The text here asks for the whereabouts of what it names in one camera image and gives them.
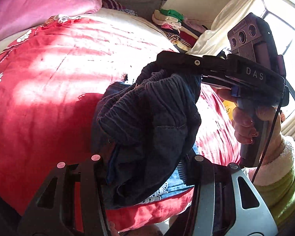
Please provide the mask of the green sleeve right forearm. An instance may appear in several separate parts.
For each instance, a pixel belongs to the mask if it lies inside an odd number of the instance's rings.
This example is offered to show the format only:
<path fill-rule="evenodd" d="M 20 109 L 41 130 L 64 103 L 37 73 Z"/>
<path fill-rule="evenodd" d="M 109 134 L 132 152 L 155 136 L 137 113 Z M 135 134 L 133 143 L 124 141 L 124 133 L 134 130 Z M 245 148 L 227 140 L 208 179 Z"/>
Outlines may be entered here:
<path fill-rule="evenodd" d="M 278 228 L 295 213 L 295 141 L 284 136 L 282 152 L 271 163 L 262 165 L 254 186 L 263 198 Z"/>

